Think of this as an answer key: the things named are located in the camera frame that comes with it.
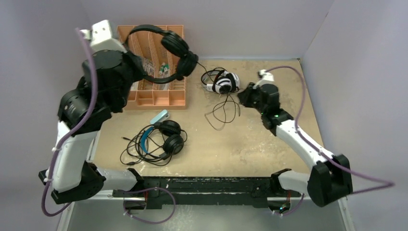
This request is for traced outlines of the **white and black headphones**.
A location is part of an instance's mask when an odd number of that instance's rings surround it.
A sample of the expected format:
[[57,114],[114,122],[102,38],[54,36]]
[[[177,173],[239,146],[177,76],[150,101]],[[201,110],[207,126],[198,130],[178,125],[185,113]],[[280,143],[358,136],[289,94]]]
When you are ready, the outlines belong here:
[[240,79],[237,74],[223,67],[206,71],[201,76],[203,89],[218,94],[236,93],[240,90]]

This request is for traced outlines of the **small black on-ear headphones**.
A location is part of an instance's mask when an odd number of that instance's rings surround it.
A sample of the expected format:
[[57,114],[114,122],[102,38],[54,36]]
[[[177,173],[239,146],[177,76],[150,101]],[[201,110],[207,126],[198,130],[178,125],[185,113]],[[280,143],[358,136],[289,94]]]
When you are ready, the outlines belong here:
[[173,75],[165,78],[154,78],[143,69],[140,57],[132,54],[131,57],[136,67],[137,76],[155,84],[166,84],[174,80],[182,80],[193,72],[199,60],[198,55],[191,52],[185,40],[171,30],[163,30],[157,26],[149,24],[136,26],[129,32],[123,42],[123,46],[128,51],[130,50],[128,45],[130,35],[140,31],[149,31],[162,35],[163,38],[161,39],[161,44],[167,51],[179,57],[179,61]]

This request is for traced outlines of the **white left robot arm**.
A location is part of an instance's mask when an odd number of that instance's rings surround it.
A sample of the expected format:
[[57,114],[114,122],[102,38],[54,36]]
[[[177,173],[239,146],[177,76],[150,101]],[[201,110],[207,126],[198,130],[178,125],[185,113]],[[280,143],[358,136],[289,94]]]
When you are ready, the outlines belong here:
[[106,171],[86,160],[90,146],[103,123],[123,112],[131,86],[145,75],[140,57],[131,52],[101,50],[89,54],[82,65],[83,76],[67,92],[58,109],[58,136],[50,167],[39,172],[58,205],[93,197],[117,187],[130,196],[143,192],[143,183],[131,171]]

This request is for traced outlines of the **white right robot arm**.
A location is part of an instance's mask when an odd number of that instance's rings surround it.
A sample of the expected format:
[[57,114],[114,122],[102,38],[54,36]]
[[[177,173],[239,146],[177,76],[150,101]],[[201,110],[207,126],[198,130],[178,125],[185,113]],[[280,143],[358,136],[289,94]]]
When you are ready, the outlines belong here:
[[264,127],[280,138],[309,167],[310,173],[282,170],[272,175],[271,192],[281,196],[288,190],[305,194],[324,207],[353,192],[350,163],[343,154],[333,155],[295,126],[292,115],[281,108],[279,89],[273,84],[250,83],[238,93],[240,104],[261,114]]

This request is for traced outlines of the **light blue stapler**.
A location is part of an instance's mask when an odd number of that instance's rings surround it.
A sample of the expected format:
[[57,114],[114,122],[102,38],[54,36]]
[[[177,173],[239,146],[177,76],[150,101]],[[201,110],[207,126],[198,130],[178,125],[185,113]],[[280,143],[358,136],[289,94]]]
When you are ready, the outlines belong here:
[[170,117],[169,112],[165,109],[162,110],[160,113],[158,113],[156,116],[154,116],[151,120],[150,120],[150,124],[155,124],[158,122],[163,122],[165,120],[167,120]]

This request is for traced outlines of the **clear plastic packaged item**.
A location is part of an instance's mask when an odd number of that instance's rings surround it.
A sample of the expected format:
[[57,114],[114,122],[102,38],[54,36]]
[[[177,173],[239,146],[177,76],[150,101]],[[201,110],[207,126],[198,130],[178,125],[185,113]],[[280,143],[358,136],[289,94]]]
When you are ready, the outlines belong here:
[[[169,77],[169,75],[160,75],[158,78],[160,78],[160,79],[163,79],[163,78],[166,78],[166,77]],[[156,85],[156,89],[157,90],[168,90],[168,88],[169,88],[169,83],[166,83],[166,84],[157,84]]]

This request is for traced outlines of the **peach plastic file organizer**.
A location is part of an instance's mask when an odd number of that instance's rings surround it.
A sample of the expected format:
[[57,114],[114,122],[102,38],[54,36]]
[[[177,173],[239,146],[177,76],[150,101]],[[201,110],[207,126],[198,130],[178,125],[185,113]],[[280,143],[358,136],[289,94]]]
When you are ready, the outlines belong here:
[[[140,31],[129,37],[130,50],[142,58],[144,70],[153,77],[159,77],[162,63],[169,65],[169,73],[176,71],[179,57],[167,51],[161,44],[162,35]],[[132,85],[124,110],[184,110],[187,108],[187,80],[169,83],[168,90],[157,90],[155,83],[145,79]]]

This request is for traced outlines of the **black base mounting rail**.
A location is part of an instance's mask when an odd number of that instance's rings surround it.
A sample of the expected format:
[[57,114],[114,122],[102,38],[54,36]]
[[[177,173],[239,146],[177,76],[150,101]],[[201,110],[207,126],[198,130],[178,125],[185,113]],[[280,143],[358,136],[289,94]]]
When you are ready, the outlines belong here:
[[143,177],[129,192],[114,190],[113,197],[141,198],[147,209],[163,205],[250,205],[279,208],[287,196],[299,197],[273,185],[271,177]]

